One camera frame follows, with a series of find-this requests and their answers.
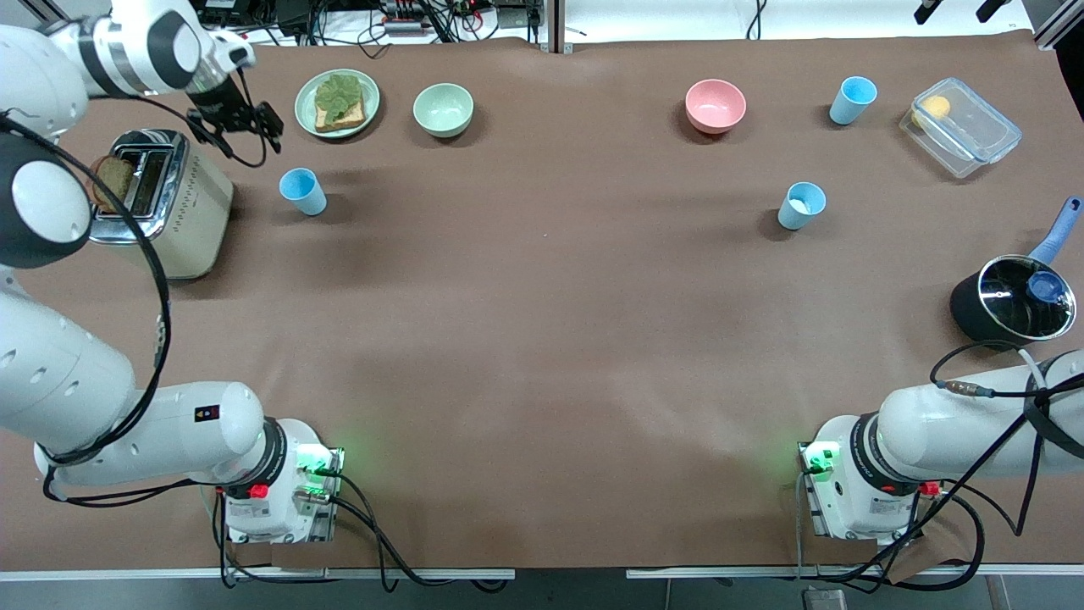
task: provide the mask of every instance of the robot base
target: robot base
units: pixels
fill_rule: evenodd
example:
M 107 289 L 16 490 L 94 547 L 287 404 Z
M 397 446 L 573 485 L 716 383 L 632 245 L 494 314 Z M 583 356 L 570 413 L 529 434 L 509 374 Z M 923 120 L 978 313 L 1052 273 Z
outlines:
M 307 467 L 320 460 L 322 470 L 343 471 L 344 452 L 328 450 L 305 423 L 280 419 L 286 434 L 285 463 L 262 498 L 228 498 L 225 525 L 234 543 L 327 542 L 335 529 L 336 505 L 317 499 L 338 494 L 337 477 L 313 475 Z
M 828 468 L 806 478 L 813 529 L 818 536 L 876 540 L 891 544 L 907 528 L 914 496 L 892 496 L 869 485 L 851 457 L 851 430 L 859 417 L 828 420 L 816 441 L 799 446 L 802 467 Z

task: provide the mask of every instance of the green bowl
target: green bowl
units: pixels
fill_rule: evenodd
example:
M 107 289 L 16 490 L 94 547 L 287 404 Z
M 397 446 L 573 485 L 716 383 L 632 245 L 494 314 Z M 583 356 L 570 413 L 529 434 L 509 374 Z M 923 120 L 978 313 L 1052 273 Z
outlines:
M 333 74 L 341 74 L 345 76 L 356 76 L 358 80 L 361 81 L 361 98 L 362 98 L 362 109 L 365 111 L 365 121 L 357 127 L 349 127 L 347 129 L 336 129 L 334 131 L 317 131 L 317 87 L 320 87 L 324 80 L 327 80 Z M 297 118 L 297 124 L 301 126 L 302 129 L 317 135 L 319 138 L 346 138 L 348 135 L 353 135 L 358 131 L 364 129 L 373 117 L 376 116 L 376 111 L 380 107 L 380 88 L 376 86 L 376 81 L 373 80 L 367 74 L 363 72 L 358 72 L 356 69 L 338 68 L 330 69 L 327 72 L 318 74 L 309 79 L 308 82 L 301 87 L 301 90 L 297 92 L 297 98 L 294 100 L 294 116 Z
M 414 100 L 414 120 L 437 138 L 459 135 L 470 125 L 473 115 L 470 92 L 451 82 L 427 87 Z

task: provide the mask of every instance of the light green plate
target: light green plate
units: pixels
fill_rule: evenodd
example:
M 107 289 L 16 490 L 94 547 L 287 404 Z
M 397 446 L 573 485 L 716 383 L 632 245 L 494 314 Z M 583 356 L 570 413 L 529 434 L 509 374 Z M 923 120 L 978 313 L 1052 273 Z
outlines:
M 320 87 L 324 80 L 327 80 L 327 77 L 333 74 L 357 76 L 358 80 L 361 81 L 361 98 L 362 106 L 365 111 L 365 121 L 357 127 L 336 129 L 334 131 L 324 131 L 321 133 L 320 131 L 317 131 L 317 87 Z M 376 112 L 379 107 L 380 88 L 376 86 L 375 80 L 363 72 L 338 68 L 318 74 L 309 79 L 309 81 L 305 83 L 305 87 L 301 87 L 301 90 L 297 92 L 297 99 L 294 100 L 294 116 L 297 118 L 298 125 L 313 135 L 320 138 L 346 138 L 364 129 L 369 122 L 373 120 L 373 117 L 376 116 Z

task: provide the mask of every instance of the brown table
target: brown table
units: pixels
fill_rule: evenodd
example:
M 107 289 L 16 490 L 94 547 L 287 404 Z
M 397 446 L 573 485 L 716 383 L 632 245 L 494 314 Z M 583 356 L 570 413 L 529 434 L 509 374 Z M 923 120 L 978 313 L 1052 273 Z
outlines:
M 255 171 L 212 154 L 237 194 L 216 268 L 173 287 L 165 381 L 244 381 L 268 414 L 345 446 L 349 475 L 422 567 L 792 563 L 796 443 L 921 384 L 966 341 L 947 314 L 954 283 L 1029 250 L 1082 189 L 1080 118 L 1054 54 L 1022 31 L 259 56 L 250 85 L 286 119 L 284 152 Z M 332 67 L 362 69 L 383 91 L 373 125 L 341 143 L 292 117 L 298 88 Z M 880 96 L 836 128 L 826 104 L 851 74 Z M 711 76 L 749 101 L 719 140 L 682 109 L 685 89 Z M 1024 133 L 966 182 L 896 127 L 945 76 Z M 477 102 L 469 130 L 447 143 L 411 118 L 414 95 L 442 80 Z M 89 114 L 63 141 L 88 160 L 127 128 L 180 128 L 134 102 Z M 251 139 L 231 141 L 253 158 Z M 279 176 L 299 165 L 330 194 L 322 216 L 278 195 Z M 774 216 L 798 180 L 821 184 L 828 209 L 791 234 Z M 1082 254 L 1075 235 L 1056 263 L 1070 283 L 1084 285 Z M 145 269 L 87 247 L 21 276 L 145 379 Z M 954 373 L 1014 364 L 975 356 Z M 4 570 L 215 564 L 195 492 L 108 511 L 57 506 L 41 497 L 29 443 L 4 436 L 0 457 Z M 1020 540 L 984 511 L 986 560 L 1084 561 L 1082 535 L 1064 528 L 1084 514 L 1082 482 L 1042 478 Z M 1011 504 L 1020 482 L 982 486 Z M 351 529 L 272 559 L 373 566 Z M 817 541 L 809 560 L 869 551 Z

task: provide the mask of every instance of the black pot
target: black pot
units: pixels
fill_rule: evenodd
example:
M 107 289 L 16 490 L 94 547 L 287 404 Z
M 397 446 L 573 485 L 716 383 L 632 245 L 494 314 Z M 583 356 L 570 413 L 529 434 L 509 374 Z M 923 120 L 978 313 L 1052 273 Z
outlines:
M 1060 281 L 1057 298 L 1038 298 L 1029 289 L 1036 273 L 1051 273 L 1054 281 Z M 1076 319 L 1069 284 L 1042 260 L 1014 254 L 994 258 L 956 284 L 949 308 L 972 340 L 999 339 L 1018 346 L 1061 337 Z

